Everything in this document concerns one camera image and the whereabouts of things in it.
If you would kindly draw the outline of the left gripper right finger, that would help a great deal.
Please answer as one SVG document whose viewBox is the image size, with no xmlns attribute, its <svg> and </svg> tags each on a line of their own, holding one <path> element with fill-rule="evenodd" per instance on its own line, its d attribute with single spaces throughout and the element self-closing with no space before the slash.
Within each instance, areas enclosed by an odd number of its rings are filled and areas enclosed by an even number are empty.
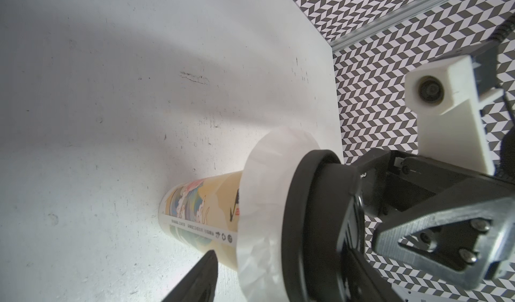
<svg viewBox="0 0 515 302">
<path fill-rule="evenodd" d="M 342 273 L 349 291 L 348 301 L 402 302 L 391 284 L 355 248 L 345 249 Z"/>
</svg>

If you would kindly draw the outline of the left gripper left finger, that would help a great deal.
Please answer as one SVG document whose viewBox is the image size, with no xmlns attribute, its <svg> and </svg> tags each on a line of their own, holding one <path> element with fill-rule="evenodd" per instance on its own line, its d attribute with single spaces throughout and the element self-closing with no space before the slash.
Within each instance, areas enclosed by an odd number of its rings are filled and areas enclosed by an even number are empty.
<svg viewBox="0 0 515 302">
<path fill-rule="evenodd" d="M 219 274 L 214 250 L 208 251 L 162 302 L 213 302 Z"/>
</svg>

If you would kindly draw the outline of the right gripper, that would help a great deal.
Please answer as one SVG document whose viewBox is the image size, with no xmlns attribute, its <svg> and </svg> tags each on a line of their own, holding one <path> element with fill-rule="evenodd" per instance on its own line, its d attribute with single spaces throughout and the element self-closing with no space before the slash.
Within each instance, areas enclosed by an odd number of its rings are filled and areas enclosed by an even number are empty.
<svg viewBox="0 0 515 302">
<path fill-rule="evenodd" d="M 354 162 L 376 254 L 466 290 L 501 276 L 514 255 L 514 181 L 397 150 Z"/>
</svg>

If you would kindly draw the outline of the illustrated paper milk tea cup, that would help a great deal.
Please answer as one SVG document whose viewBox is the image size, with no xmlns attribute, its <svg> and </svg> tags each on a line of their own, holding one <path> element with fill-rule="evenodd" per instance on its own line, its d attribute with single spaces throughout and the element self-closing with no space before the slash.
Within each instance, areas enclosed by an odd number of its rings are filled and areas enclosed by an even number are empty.
<svg viewBox="0 0 515 302">
<path fill-rule="evenodd" d="M 175 186 L 158 210 L 164 233 L 203 254 L 213 250 L 236 271 L 241 176 L 237 171 Z"/>
</svg>

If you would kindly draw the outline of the black plastic cup lid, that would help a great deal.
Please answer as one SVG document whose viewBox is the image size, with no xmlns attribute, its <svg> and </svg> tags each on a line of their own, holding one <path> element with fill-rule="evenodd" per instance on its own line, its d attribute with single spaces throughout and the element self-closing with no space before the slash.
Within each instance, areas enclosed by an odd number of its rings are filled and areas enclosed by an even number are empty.
<svg viewBox="0 0 515 302">
<path fill-rule="evenodd" d="M 362 178 L 330 150 L 297 166 L 282 224 L 281 262 L 290 301 L 346 301 L 347 250 L 364 248 Z"/>
</svg>

